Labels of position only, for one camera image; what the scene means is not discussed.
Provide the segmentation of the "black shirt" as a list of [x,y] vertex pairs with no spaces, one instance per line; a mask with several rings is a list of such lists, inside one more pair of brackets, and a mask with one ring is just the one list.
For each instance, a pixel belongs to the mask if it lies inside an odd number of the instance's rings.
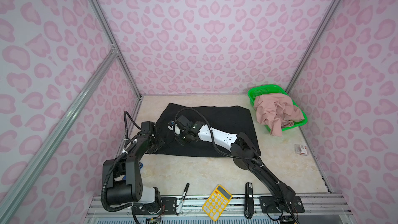
[[[185,107],[182,105],[170,103],[157,120],[157,131],[164,141],[164,145],[156,151],[155,154],[220,158],[222,155],[214,149],[211,144],[211,138],[205,141],[186,142],[183,145],[176,140],[177,137],[174,135],[173,131],[169,129],[168,124],[170,121],[174,120],[177,112],[183,110],[183,108]],[[208,120],[213,130],[216,145],[221,151],[229,153],[229,150],[225,149],[225,147],[221,146],[218,142],[218,134],[220,132],[236,135],[244,133],[253,143],[256,150],[258,152],[261,151],[250,110],[241,106],[199,106],[194,109]]]

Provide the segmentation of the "pink garment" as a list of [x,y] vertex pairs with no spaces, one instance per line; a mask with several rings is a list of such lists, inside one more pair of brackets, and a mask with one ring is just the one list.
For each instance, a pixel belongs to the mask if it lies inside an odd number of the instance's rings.
[[257,96],[254,109],[257,122],[268,126],[272,136],[282,137],[283,128],[293,127],[297,122],[305,120],[291,97],[282,93]]

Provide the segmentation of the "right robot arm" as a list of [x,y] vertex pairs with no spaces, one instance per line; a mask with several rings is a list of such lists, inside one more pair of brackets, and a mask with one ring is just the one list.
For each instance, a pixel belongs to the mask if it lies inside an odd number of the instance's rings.
[[183,144],[198,141],[212,143],[218,154],[232,158],[236,166],[250,171],[264,184],[281,210],[293,213],[295,191],[268,169],[260,158],[259,149],[255,148],[246,134],[242,132],[239,134],[226,133],[200,121],[187,127],[170,123],[169,129],[173,131],[176,140]]

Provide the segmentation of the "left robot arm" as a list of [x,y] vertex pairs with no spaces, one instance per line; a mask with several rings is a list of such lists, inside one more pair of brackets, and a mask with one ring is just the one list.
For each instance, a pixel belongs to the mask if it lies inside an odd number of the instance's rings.
[[141,131],[127,139],[123,152],[107,160],[102,167],[101,204],[108,212],[118,212],[139,204],[150,214],[162,209],[157,187],[144,186],[140,161],[145,154],[156,152],[164,144],[155,123],[142,122]]

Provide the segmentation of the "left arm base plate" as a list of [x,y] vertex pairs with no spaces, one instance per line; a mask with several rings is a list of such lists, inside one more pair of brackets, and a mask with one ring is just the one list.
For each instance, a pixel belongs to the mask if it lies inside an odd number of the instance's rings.
[[162,197],[160,202],[144,205],[133,205],[132,212],[135,215],[175,215],[177,209],[177,198]]

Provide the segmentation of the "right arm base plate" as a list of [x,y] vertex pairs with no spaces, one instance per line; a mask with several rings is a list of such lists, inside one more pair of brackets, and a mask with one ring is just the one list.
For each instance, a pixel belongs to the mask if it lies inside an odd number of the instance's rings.
[[[289,214],[289,211],[287,209],[287,207],[285,206],[285,202],[283,200],[278,200],[275,197],[266,197],[266,196],[262,196],[259,197],[259,201],[260,201],[260,206],[262,209],[262,213],[263,214],[281,214],[281,211],[284,214]],[[296,213],[304,213],[305,212],[305,208],[304,208],[304,204],[301,200],[301,198],[299,196],[295,196],[294,197],[294,201],[293,201],[293,208],[292,211],[296,214]]]

